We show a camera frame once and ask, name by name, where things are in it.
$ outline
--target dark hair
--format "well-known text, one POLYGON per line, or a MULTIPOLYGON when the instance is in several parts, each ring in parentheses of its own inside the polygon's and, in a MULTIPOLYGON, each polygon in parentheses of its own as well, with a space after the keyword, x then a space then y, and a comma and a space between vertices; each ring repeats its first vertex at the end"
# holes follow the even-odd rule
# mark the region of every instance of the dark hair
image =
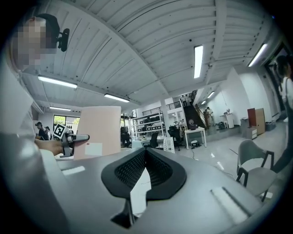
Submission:
POLYGON ((51 33, 50 37, 47 37, 51 39, 51 45, 53 46, 52 48, 56 48, 57 38, 60 32, 60 27, 57 18, 50 14, 39 14, 36 15, 36 17, 43 18, 46 20, 46 34, 49 32, 51 33))
POLYGON ((284 55, 280 55, 276 59, 276 63, 273 66, 273 70, 274 70, 275 76, 278 78, 281 91, 283 91, 281 83, 283 81, 284 76, 286 75, 286 68, 288 66, 289 66, 288 59, 284 55))

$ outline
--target cable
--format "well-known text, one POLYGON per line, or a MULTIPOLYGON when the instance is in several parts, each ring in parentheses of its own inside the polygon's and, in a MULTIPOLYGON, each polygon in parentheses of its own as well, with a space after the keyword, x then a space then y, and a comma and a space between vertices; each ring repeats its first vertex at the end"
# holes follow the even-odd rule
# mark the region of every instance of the cable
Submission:
POLYGON ((232 149, 229 149, 229 150, 231 150, 232 152, 234 152, 235 154, 237 154, 237 155, 238 155, 238 153, 236 153, 234 150, 232 150, 232 149))
POLYGON ((222 170, 222 172, 231 175, 231 176, 233 177, 233 179, 235 179, 234 176, 233 176, 231 173, 225 172, 225 171, 223 171, 223 170, 222 170))
POLYGON ((195 160, 195 158, 194 158, 194 152, 193 152, 193 149, 191 149, 191 151, 192 151, 192 153, 193 153, 193 157, 192 157, 192 158, 195 160))

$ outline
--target gray chair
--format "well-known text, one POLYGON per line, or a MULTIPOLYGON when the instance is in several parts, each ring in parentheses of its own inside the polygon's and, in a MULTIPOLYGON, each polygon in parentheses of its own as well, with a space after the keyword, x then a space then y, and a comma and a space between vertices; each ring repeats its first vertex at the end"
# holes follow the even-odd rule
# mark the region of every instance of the gray chair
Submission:
POLYGON ((244 140, 241 142, 238 149, 238 165, 237 165, 237 179, 244 187, 247 188, 255 196, 259 196, 265 193, 262 202, 265 200, 269 187, 274 182, 277 174, 272 171, 274 166, 274 152, 269 150, 263 150, 259 148, 252 140, 244 140), (271 155, 271 166, 270 169, 264 168, 268 155, 271 155), (250 160, 263 158, 263 162, 260 167, 245 170, 242 165, 250 160))

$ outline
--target white sleeve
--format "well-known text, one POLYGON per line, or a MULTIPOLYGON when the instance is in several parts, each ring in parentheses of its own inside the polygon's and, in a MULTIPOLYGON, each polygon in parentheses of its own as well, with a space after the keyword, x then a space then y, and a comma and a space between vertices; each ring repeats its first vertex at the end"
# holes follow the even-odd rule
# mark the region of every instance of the white sleeve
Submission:
POLYGON ((289 102, 289 106, 293 109, 293 82, 291 79, 287 79, 287 98, 289 102))

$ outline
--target stair railing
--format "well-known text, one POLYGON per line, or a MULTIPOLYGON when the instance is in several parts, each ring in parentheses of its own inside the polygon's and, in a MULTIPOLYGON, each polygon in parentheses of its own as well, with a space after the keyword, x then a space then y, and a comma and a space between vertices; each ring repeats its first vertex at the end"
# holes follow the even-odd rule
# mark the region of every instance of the stair railing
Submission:
POLYGON ((209 125, 208 125, 207 119, 205 118, 205 115, 203 114, 203 112, 201 111, 201 109, 198 107, 197 104, 195 105, 195 110, 198 113, 198 115, 200 116, 201 121, 205 125, 206 129, 208 129, 209 128, 209 125))

